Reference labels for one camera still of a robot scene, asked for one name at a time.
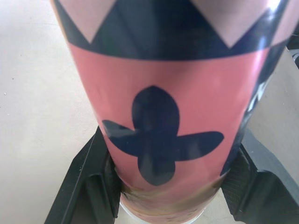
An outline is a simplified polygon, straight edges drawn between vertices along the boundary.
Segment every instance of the white floor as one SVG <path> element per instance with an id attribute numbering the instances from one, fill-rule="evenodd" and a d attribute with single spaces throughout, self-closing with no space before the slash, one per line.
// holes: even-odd
<path id="1" fill-rule="evenodd" d="M 287 68 L 292 67 L 290 56 L 285 55 L 284 58 Z M 292 84 L 294 87 L 299 84 L 298 78 L 299 75 L 291 77 L 285 85 Z M 291 89 L 289 93 L 297 94 L 297 91 Z M 298 97 L 292 96 L 284 103 L 289 107 L 298 103 L 297 100 Z M 266 109 L 260 109 L 260 114 L 266 114 Z M 298 118 L 296 113 L 280 113 L 274 118 L 279 120 L 283 116 L 288 116 L 290 122 L 291 118 Z M 294 129 L 299 127 L 298 120 L 292 122 Z M 253 129 L 257 127 L 259 137 L 263 136 L 264 131 L 271 130 L 270 127 L 263 129 L 266 124 L 260 127 L 258 120 L 255 122 L 252 122 L 252 126 Z M 91 106 L 49 1 L 1 1 L 1 224 L 44 223 L 73 157 L 93 135 L 96 126 Z M 293 146 L 295 140 L 292 138 L 298 137 L 298 133 L 293 133 L 287 139 L 294 143 Z M 276 139 L 283 142 L 281 138 L 270 136 L 267 147 L 276 145 Z M 281 145 L 284 148 L 293 147 L 287 143 Z M 299 181 L 298 172 L 293 170 L 298 159 L 290 161 L 285 156 L 281 158 Z M 121 209 L 115 223 L 136 222 Z M 217 195 L 196 222 L 234 223 L 222 193 Z"/>

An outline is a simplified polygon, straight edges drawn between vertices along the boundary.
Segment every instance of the cylindrical container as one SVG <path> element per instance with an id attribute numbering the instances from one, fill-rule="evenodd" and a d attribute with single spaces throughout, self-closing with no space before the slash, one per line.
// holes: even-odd
<path id="1" fill-rule="evenodd" d="M 122 204 L 148 223 L 194 219 L 229 171 L 299 2 L 53 3 L 123 181 Z"/>

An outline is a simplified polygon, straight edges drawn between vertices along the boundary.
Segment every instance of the black object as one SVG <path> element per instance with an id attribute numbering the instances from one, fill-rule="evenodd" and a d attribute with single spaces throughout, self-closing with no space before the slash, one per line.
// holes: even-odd
<path id="1" fill-rule="evenodd" d="M 76 155 L 45 224 L 113 224 L 121 181 L 99 128 Z"/>
<path id="2" fill-rule="evenodd" d="M 236 221 L 298 224 L 299 186 L 247 130 L 222 191 Z M 121 181 L 98 128 L 74 158 L 46 224 L 113 224 Z"/>

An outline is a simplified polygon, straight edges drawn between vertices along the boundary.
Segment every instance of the printed pattern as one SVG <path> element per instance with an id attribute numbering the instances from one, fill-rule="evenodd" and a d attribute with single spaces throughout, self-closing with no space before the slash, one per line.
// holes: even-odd
<path id="1" fill-rule="evenodd" d="M 104 120 L 105 131 L 121 151 L 138 157 L 141 175 L 155 186 L 173 177 L 175 161 L 205 156 L 223 140 L 220 132 L 177 136 L 178 106 L 167 92 L 155 86 L 138 93 L 133 102 L 132 117 L 134 131 Z"/>
<path id="2" fill-rule="evenodd" d="M 252 6 L 258 4 L 261 9 L 257 10 L 251 20 L 246 17 L 245 27 L 242 23 L 238 23 L 235 25 L 236 28 L 224 30 L 225 27 L 232 26 L 231 16 L 223 14 L 219 19 L 223 19 L 225 24 L 216 26 L 216 21 L 212 17 L 208 17 L 207 14 L 203 16 L 198 10 L 199 8 L 203 11 L 206 7 L 196 2 L 196 0 L 192 2 L 189 0 L 117 0 L 105 20 L 100 21 L 102 25 L 90 43 L 78 29 L 82 25 L 75 23 L 79 18 L 72 20 L 71 14 L 68 15 L 61 3 L 55 0 L 70 43 L 109 56 L 169 61 L 234 56 L 267 48 L 271 45 L 287 4 L 287 1 L 280 1 L 273 10 L 265 3 L 270 1 L 259 0 L 258 2 L 261 3 L 255 1 Z M 226 1 L 220 5 L 225 8 L 224 4 L 228 5 Z M 245 10 L 244 6 L 240 8 L 242 12 Z M 212 13 L 213 10 L 218 8 L 210 8 L 209 12 Z M 240 20 L 244 17 L 244 13 L 236 16 L 239 18 L 233 19 Z"/>

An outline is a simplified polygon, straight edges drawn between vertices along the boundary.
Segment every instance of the glossy wrapper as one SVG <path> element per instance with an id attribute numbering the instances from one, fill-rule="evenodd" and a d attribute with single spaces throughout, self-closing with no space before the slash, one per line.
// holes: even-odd
<path id="1" fill-rule="evenodd" d="M 123 181 L 122 204 L 149 223 L 198 216 L 229 171 L 299 2 L 53 6 Z"/>

